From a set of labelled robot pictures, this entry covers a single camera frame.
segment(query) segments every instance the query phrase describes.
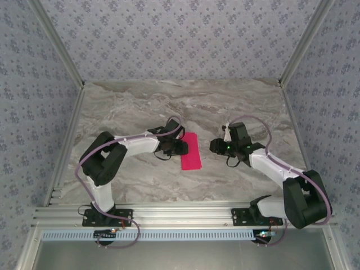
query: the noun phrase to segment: blue floral wallpaper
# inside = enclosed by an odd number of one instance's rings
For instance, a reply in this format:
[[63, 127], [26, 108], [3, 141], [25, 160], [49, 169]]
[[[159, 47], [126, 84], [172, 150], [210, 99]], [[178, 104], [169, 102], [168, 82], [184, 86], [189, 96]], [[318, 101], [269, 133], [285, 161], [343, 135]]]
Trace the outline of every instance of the blue floral wallpaper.
[[319, 0], [42, 0], [84, 80], [279, 78]]
[[287, 86], [312, 168], [360, 269], [360, 2], [338, 0]]
[[14, 269], [78, 90], [25, 0], [0, 2], [0, 269]]

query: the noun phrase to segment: black mounting bracket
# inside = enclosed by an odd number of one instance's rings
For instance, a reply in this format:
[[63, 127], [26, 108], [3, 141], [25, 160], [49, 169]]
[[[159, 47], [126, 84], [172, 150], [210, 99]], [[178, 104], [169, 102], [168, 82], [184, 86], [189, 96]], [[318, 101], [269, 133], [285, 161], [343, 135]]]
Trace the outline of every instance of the black mounting bracket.
[[281, 218], [265, 218], [263, 217], [259, 221], [255, 221], [253, 216], [250, 214], [249, 208], [233, 208], [231, 209], [232, 224], [234, 227], [244, 226], [270, 226], [274, 225], [271, 220], [275, 221], [278, 226], [283, 225]]
[[[113, 209], [111, 211], [112, 215], [117, 215], [124, 218], [133, 219], [133, 209]], [[103, 214], [99, 213], [95, 208], [94, 209], [86, 209], [84, 212], [83, 218], [83, 227], [114, 227], [114, 228], [122, 228], [122, 227], [130, 227], [131, 222], [115, 218], [108, 218]]]

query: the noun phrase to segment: red cloth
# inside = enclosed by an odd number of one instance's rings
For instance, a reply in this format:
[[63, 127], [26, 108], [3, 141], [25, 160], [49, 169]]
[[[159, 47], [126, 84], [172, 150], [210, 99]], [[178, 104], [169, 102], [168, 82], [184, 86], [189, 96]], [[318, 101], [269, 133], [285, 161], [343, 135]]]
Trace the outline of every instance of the red cloth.
[[189, 153], [181, 156], [181, 169], [200, 170], [203, 166], [201, 165], [197, 134], [194, 132], [185, 132], [182, 140], [187, 142]]

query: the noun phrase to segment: gray marble table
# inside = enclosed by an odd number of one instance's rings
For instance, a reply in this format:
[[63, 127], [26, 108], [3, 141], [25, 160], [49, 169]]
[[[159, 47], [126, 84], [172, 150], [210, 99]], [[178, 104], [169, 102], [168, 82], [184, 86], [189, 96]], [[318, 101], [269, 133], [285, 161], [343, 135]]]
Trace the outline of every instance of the gray marble table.
[[[275, 84], [254, 79], [153, 82], [103, 82], [85, 85], [70, 162], [63, 179], [60, 204], [89, 203], [74, 177], [80, 156], [103, 131], [113, 135], [139, 134], [180, 116], [187, 131], [196, 132], [202, 169], [182, 171], [180, 157], [161, 161], [153, 154], [123, 161], [112, 182], [115, 202], [250, 201], [281, 189], [265, 175], [240, 164], [226, 166], [226, 157], [209, 151], [210, 141], [222, 134], [221, 125], [243, 114], [263, 119], [273, 134], [271, 152], [298, 168], [305, 168], [281, 91]], [[266, 144], [266, 130], [245, 120], [253, 142]]]

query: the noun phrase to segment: purple cable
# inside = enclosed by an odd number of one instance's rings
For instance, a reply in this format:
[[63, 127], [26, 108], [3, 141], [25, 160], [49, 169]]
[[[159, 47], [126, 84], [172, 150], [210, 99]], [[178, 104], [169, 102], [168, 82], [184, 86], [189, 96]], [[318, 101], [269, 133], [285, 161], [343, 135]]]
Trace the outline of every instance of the purple cable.
[[[236, 119], [234, 119], [233, 121], [230, 122], [230, 124], [233, 124], [237, 121], [239, 121], [240, 119], [242, 118], [252, 118], [252, 119], [255, 119], [257, 121], [259, 121], [260, 123], [263, 124], [263, 126], [265, 127], [265, 129], [267, 130], [267, 133], [269, 134], [269, 141], [268, 143], [266, 144], [265, 146], [265, 153], [266, 153], [266, 156], [269, 158], [269, 160], [271, 160], [272, 162], [274, 162], [276, 165], [282, 167], [283, 169], [285, 170], [288, 170], [289, 172], [293, 172], [295, 174], [297, 174], [298, 176], [304, 178], [306, 181], [308, 181], [316, 190], [317, 192], [319, 192], [319, 194], [321, 195], [322, 199], [324, 200], [324, 203], [326, 205], [326, 218], [324, 221], [322, 222], [318, 222], [318, 223], [314, 223], [314, 225], [324, 225], [326, 224], [330, 218], [331, 218], [331, 208], [330, 208], [330, 203], [328, 201], [328, 199], [326, 198], [326, 195], [325, 193], [321, 190], [321, 188], [314, 182], [312, 181], [309, 177], [307, 177], [305, 174], [303, 174], [302, 172], [298, 172], [297, 170], [294, 170], [293, 168], [289, 167], [289, 166], [286, 166], [284, 165], [283, 163], [281, 162], [278, 162], [277, 160], [275, 160], [273, 157], [271, 157], [271, 154], [269, 154], [269, 145], [272, 141], [272, 135], [271, 135], [271, 131], [269, 129], [269, 126], [264, 122], [262, 121], [260, 118], [257, 118], [256, 116], [252, 116], [252, 115], [243, 115], [243, 116], [240, 116]], [[282, 242], [282, 240], [284, 239], [284, 236], [286, 234], [286, 229], [287, 229], [287, 222], [285, 220], [285, 232], [284, 234], [281, 236], [281, 238], [276, 241], [275, 243], [272, 243], [272, 244], [268, 244], [268, 246], [273, 246], [273, 245], [277, 245], [279, 244], [280, 242]]]
[[[79, 176], [79, 169], [81, 168], [81, 166], [84, 164], [84, 162], [90, 158], [93, 154], [95, 154], [97, 151], [105, 148], [106, 146], [109, 146], [109, 145], [112, 145], [113, 143], [117, 143], [117, 142], [121, 142], [123, 140], [133, 140], [133, 139], [139, 139], [139, 138], [144, 138], [144, 137], [162, 137], [162, 136], [167, 136], [167, 135], [170, 135], [174, 132], [176, 132], [177, 130], [179, 130], [179, 128], [181, 127], [181, 119], [175, 115], [173, 116], [170, 116], [169, 119], [166, 121], [166, 123], [168, 123], [171, 119], [177, 119], [178, 122], [179, 122], [179, 125], [176, 127], [176, 129], [170, 131], [170, 132], [166, 132], [166, 133], [162, 133], [162, 134], [149, 134], [149, 135], [135, 135], [135, 136], [129, 136], [129, 137], [126, 137], [126, 138], [119, 138], [119, 139], [115, 139], [115, 140], [112, 140], [110, 142], [107, 142], [107, 143], [104, 143], [103, 145], [101, 146], [98, 146], [96, 147], [93, 151], [91, 151], [90, 153], [88, 153], [80, 162], [79, 164], [76, 166], [75, 168], [75, 177], [77, 178], [77, 180], [79, 180], [79, 182], [81, 183], [81, 185], [85, 188], [86, 192], [89, 194], [90, 196], [90, 199], [94, 205], [94, 207], [96, 208], [97, 211], [99, 211], [101, 214], [107, 216], [107, 217], [110, 217], [110, 218], [115, 218], [115, 219], [120, 219], [120, 220], [123, 220], [123, 221], [129, 221], [129, 222], [132, 222], [135, 224], [136, 228], [137, 228], [137, 236], [136, 238], [128, 245], [125, 245], [125, 246], [106, 246], [106, 248], [108, 249], [125, 249], [125, 248], [129, 248], [133, 245], [135, 245], [135, 243], [137, 242], [137, 240], [139, 239], [140, 237], [140, 226], [139, 224], [137, 224], [137, 222], [135, 222], [133, 219], [130, 219], [130, 218], [125, 218], [125, 217], [120, 217], [120, 216], [117, 216], [117, 215], [111, 215], [111, 214], [107, 214], [106, 212], [102, 211], [100, 209], [100, 207], [97, 205], [97, 203], [95, 202], [95, 198], [94, 196], [92, 195], [90, 189], [87, 187], [87, 185], [85, 184], [85, 182], [80, 178]], [[97, 239], [97, 244], [99, 246], [102, 246], [100, 245], [100, 242], [99, 242], [100, 238]]]

